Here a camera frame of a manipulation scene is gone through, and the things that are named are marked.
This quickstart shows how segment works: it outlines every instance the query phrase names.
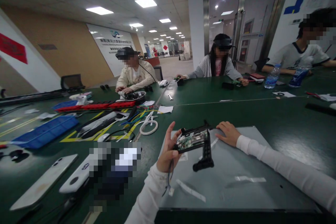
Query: green workbench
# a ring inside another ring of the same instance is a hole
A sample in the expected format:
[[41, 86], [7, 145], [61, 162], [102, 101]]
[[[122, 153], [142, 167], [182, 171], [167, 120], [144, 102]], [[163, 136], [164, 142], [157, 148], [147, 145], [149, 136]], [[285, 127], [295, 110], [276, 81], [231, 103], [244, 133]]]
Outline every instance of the green workbench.
[[[163, 105], [174, 105], [174, 110], [170, 114], [161, 114], [156, 120], [159, 123], [158, 130], [149, 136], [141, 136], [138, 143], [141, 144], [141, 163], [137, 167], [135, 177], [129, 180], [127, 189], [119, 201], [110, 201], [107, 208], [102, 212], [96, 223], [123, 223], [137, 195], [140, 193], [144, 179], [150, 167], [156, 162], [166, 129], [172, 121], [176, 122], [175, 129], [182, 127], [192, 128], [203, 124], [206, 119], [212, 126], [216, 126], [220, 121], [230, 121], [236, 127], [256, 126], [268, 143], [277, 151], [298, 159], [321, 172], [336, 179], [336, 145], [335, 125], [336, 119], [324, 113], [308, 110], [305, 105], [308, 102], [328, 106], [330, 103], [309, 97], [305, 94], [316, 92], [319, 94], [336, 93], [335, 77], [333, 70], [316, 69], [315, 75], [306, 78], [299, 89], [292, 89], [287, 86], [277, 86], [273, 90], [267, 90], [263, 85], [250, 83], [248, 87], [236, 87], [234, 90], [224, 90], [221, 83], [227, 81], [225, 77], [201, 78], [185, 81], [184, 86], [171, 85], [167, 88], [159, 88], [154, 85], [153, 92], [147, 93], [147, 100], [155, 100], [161, 97], [159, 103]], [[91, 89], [93, 100], [105, 101], [114, 100], [118, 95], [111, 91], [101, 89]], [[288, 91], [297, 97], [277, 99], [272, 92]], [[173, 101], [170, 101], [168, 94], [171, 94]], [[51, 113], [53, 105], [65, 101], [64, 99], [54, 99], [33, 104], [19, 111], [15, 111], [2, 117], [1, 123], [17, 117], [32, 118], [36, 115], [25, 115], [23, 112], [30, 108], [36, 108], [42, 112]], [[85, 114], [79, 117], [80, 123], [84, 123], [92, 118], [95, 113]], [[33, 128], [33, 123], [28, 127], [20, 128], [21, 133]], [[119, 129], [114, 125], [109, 132]], [[0, 137], [0, 141], [11, 140], [9, 133]], [[54, 163], [62, 156], [78, 154], [78, 159], [55, 183], [51, 190], [43, 197], [41, 203], [43, 210], [34, 216], [29, 223], [35, 223], [54, 207], [61, 205], [65, 195], [58, 193], [60, 186], [67, 180], [78, 165], [87, 157], [90, 148], [94, 147], [94, 142], [60, 142], [69, 132], [54, 140], [50, 144], [39, 150], [25, 150], [30, 156], [21, 163], [14, 163], [4, 157], [0, 161], [0, 186], [3, 192], [1, 201], [2, 223], [15, 223], [27, 210], [10, 212], [11, 205]], [[17, 149], [10, 146], [4, 152]], [[82, 223], [90, 211], [92, 197], [87, 194], [85, 200], [74, 209], [67, 217], [65, 223]], [[60, 208], [55, 210], [39, 223], [53, 223]], [[285, 222], [315, 220], [320, 215], [293, 215], [282, 213], [222, 213], [222, 212], [169, 212], [159, 211], [156, 223], [201, 223], [204, 221], [244, 220], [251, 217], [258, 219], [267, 218], [268, 222]]]

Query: red decoration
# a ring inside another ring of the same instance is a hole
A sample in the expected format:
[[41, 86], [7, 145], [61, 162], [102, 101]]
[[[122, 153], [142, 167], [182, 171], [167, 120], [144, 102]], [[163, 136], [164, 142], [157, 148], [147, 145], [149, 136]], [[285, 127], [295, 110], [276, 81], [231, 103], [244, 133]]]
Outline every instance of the red decoration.
[[28, 64], [25, 47], [1, 33], [0, 33], [0, 51], [8, 54], [9, 56], [17, 59], [18, 61]]

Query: hand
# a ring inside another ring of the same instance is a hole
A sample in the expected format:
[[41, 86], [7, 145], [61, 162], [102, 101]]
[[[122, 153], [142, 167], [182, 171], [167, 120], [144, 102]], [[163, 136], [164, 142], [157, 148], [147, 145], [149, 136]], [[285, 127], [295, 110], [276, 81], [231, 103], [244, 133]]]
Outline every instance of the hand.
[[228, 145], [231, 145], [233, 147], [237, 146], [237, 140], [240, 137], [240, 133], [238, 130], [235, 128], [235, 126], [228, 121], [226, 122], [221, 122], [216, 126], [217, 129], [220, 129], [224, 132], [225, 136], [221, 136], [218, 134], [215, 134], [215, 136], [222, 140], [224, 143], [227, 143]]
[[243, 86], [247, 86], [247, 85], [249, 84], [249, 80], [244, 79], [244, 78], [238, 78], [237, 81], [240, 81], [240, 83], [241, 83]]
[[177, 77], [180, 77], [180, 79], [186, 79], [186, 78], [187, 78], [187, 77], [185, 77], [185, 76], [183, 76], [183, 75], [181, 75], [181, 74], [176, 75], [175, 78], [177, 78]]
[[159, 157], [159, 160], [156, 162], [156, 167], [160, 172], [169, 172], [169, 165], [170, 161], [174, 160], [174, 167], [177, 165], [177, 162], [179, 161], [182, 154], [179, 154], [177, 150], [172, 150], [174, 145], [176, 144], [177, 138], [179, 135], [181, 135], [182, 131], [178, 130], [173, 138], [171, 138], [173, 128], [175, 126], [175, 122], [172, 122], [167, 131], [166, 131], [166, 137], [164, 139], [164, 146], [162, 150], [162, 154]]
[[126, 88], [125, 86], [116, 87], [115, 92], [118, 93], [119, 91], [121, 91], [121, 90], [123, 90], [125, 88]]

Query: blue tray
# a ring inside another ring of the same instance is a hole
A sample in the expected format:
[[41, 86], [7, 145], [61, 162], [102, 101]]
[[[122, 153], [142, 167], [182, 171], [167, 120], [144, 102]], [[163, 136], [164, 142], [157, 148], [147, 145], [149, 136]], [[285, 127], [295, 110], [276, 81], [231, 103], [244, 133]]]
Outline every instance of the blue tray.
[[65, 131], [71, 129], [78, 123], [78, 120], [74, 116], [59, 116], [42, 124], [33, 131], [15, 138], [10, 144], [18, 145], [22, 148], [38, 149], [62, 135]]

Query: plastic bottle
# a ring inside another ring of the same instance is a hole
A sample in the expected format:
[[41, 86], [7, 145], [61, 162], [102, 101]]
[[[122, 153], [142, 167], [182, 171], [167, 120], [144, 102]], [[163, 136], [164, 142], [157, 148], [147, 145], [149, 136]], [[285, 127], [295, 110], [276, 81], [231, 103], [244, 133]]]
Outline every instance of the plastic bottle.
[[304, 59], [302, 59], [299, 63], [298, 68], [295, 71], [295, 74], [292, 78], [292, 80], [289, 82], [288, 86], [292, 88], [299, 88], [301, 87], [302, 80], [306, 77], [308, 74], [308, 71], [311, 69], [313, 57], [308, 56]]
[[276, 64], [273, 68], [272, 72], [270, 72], [265, 81], [265, 88], [272, 89], [275, 87], [277, 80], [279, 79], [280, 75], [280, 64]]

